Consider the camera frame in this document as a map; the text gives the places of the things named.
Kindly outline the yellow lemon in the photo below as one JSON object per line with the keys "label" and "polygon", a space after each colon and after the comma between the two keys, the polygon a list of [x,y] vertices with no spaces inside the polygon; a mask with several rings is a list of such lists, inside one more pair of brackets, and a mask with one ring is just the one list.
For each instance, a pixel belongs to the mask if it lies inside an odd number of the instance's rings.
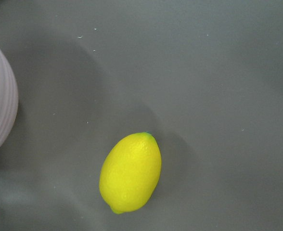
{"label": "yellow lemon", "polygon": [[142,208],[158,184],[161,166],[160,149],[152,134],[124,137],[103,163],[99,179],[103,200],[115,214]]}

